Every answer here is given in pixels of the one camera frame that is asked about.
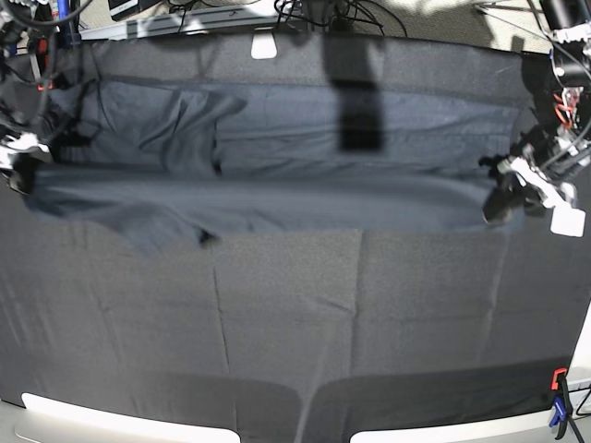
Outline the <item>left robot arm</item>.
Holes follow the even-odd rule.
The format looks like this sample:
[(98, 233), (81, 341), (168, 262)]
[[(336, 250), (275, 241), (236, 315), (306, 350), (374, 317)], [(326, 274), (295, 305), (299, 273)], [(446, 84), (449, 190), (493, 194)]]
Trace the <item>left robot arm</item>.
[(551, 91), (558, 119), (539, 141), (522, 138), (491, 171), (497, 184), (483, 217), (489, 224), (508, 221), (518, 207), (549, 213), (556, 235), (581, 238), (586, 212), (573, 179), (590, 165), (590, 4), (587, 1), (530, 1), (527, 4), (550, 45)]

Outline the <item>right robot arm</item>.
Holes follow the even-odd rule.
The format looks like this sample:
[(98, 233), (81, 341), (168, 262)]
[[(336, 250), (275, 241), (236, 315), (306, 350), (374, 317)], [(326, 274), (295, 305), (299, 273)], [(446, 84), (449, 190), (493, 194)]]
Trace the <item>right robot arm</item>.
[(46, 1), (1, 3), (1, 177), (21, 195), (32, 191), (37, 167), (52, 154), (60, 33)]

